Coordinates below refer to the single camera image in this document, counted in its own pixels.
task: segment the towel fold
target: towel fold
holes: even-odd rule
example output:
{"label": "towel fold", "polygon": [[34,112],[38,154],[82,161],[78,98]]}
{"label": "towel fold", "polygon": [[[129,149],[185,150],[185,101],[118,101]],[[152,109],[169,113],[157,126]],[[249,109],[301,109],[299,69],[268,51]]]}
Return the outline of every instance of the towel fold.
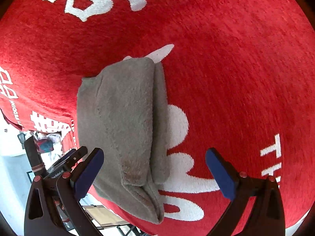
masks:
{"label": "towel fold", "polygon": [[104,151],[93,183],[98,195],[135,217],[161,223],[164,208],[157,185],[170,173],[162,64],[131,58],[83,78],[77,113],[80,145]]}

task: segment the red fabric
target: red fabric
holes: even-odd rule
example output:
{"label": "red fabric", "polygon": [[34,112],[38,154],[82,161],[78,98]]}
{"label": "red fabric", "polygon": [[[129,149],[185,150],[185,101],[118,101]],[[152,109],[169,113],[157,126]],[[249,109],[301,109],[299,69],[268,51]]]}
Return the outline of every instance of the red fabric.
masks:
{"label": "red fabric", "polygon": [[[37,125],[53,131],[59,125],[67,132],[64,148],[75,147],[81,78],[126,56],[173,45],[162,60],[168,103],[182,110],[189,128],[179,121],[177,129],[174,119],[173,130],[184,140],[171,146],[168,155],[174,158],[172,179],[186,180],[161,194],[169,196],[168,216],[177,219],[153,225],[98,199],[152,235],[206,235],[228,205],[219,191],[210,189],[212,175],[204,156],[215,147],[250,176],[265,177],[266,169],[276,166],[286,226],[296,223],[311,207],[315,185],[315,34],[296,2],[146,0],[132,11],[128,0],[112,1],[108,12],[83,21],[65,13],[67,0],[15,0],[0,21],[0,66],[2,76],[9,74],[12,81],[1,79],[2,87],[15,91],[4,89],[11,98],[0,94],[8,119],[33,130]],[[74,6],[87,5],[74,0]],[[41,122],[50,118],[44,120],[50,125],[31,120],[39,114]],[[192,163],[187,174],[179,173]],[[175,202],[181,208],[170,205]]]}

